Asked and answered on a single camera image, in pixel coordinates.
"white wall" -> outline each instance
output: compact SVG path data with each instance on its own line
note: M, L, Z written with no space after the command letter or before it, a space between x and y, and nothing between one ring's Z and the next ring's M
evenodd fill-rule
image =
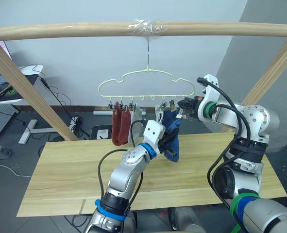
M236 22L240 19L246 1L0 1L0 27L132 21L135 18ZM207 73L216 75L231 38L172 36L151 39L150 68L165 70L176 78L186 78L193 82L196 82L198 76ZM107 105L108 100L97 93L98 85L107 79L119 79L126 72L145 69L147 63L147 42L142 37L35 39L8 41L7 46L17 65L44 65L48 83L67 94L73 105ZM41 84L36 88L50 104L57 104ZM117 95L191 92L185 83L173 84L164 76L152 74L134 75L123 86L108 85L103 90L106 94ZM139 102L141 106L154 106L160 101Z
M284 0L248 0L241 22L287 24ZM233 101L242 102L286 42L284 37L234 36L218 70L220 87ZM287 68L258 104L275 111L278 130L270 137L268 152L287 145ZM207 124L218 132L216 124Z

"wooden table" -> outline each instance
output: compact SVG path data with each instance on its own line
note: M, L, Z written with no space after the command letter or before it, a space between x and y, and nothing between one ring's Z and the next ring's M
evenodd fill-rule
M220 203L208 185L208 168L233 138L233 133L180 135L180 160L161 156L144 171L133 210ZM17 216L90 214L100 197L99 160L116 149L110 139L50 142L44 147ZM101 167L105 187L123 152L108 156ZM286 196L266 157L260 196Z

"wooden bar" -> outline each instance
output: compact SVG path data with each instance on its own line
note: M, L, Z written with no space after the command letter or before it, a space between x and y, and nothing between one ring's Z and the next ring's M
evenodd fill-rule
M67 141L78 140L0 46L0 74Z
M253 105L258 103L262 96L269 90L273 83L279 78L279 76L287 68L287 42L278 52L277 56L274 58L273 62L261 76L261 78L256 82L251 91L248 93L243 105ZM232 129L223 127L220 132L231 132Z
M149 29L143 30L142 27L136 27L136 24L137 22L97 22L3 27L0 28L0 40L132 35L255 35L287 37L287 24L153 22L151 33L149 33Z

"dark floor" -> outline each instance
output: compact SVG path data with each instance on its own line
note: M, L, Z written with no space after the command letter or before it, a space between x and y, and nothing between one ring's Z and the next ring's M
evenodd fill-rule
M95 125L105 125L112 123L111 116L94 116L92 113L71 113L79 114L83 118L82 128L88 133ZM60 117L68 124L69 119L65 113L59 113ZM29 122L31 119L38 119L37 128L50 127L37 113L22 112L17 118ZM154 114L146 116L147 119L154 119ZM0 145L13 150L13 155L9 160L0 161L1 165L6 165L21 175L32 175L38 161L39 148L48 141L49 135L43 136L40 140L30 138L25 145L19 145L25 128L22 123L12 119L0 134ZM209 133L204 124L197 120L184 121L181 126L181 134L189 133ZM279 152L268 154L280 181L287 191L287 152L286 148ZM9 170L0 167L0 233L74 233L77 232L69 225L63 216L47 217L16 217L24 192L27 188L29 178L14 176ZM208 233L227 233L236 225L229 211L223 205L195 206L194 211L206 227ZM84 221L84 216L76 218L76 223ZM80 227L83 231L86 224ZM138 232L170 231L168 214L166 209L154 209L138 211Z

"blue sock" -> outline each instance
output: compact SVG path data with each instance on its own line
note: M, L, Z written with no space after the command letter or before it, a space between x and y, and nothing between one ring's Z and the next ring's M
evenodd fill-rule
M166 130L175 130L180 128L182 118L178 119L176 118L178 114L178 110L172 112L170 109L164 111L164 116L163 116L163 122L162 124L166 127ZM176 152L176 156L173 156L169 152L164 152L164 156L168 158L170 161L177 162L179 160L179 138L178 135L176 135L175 139L169 143L166 144L168 148Z

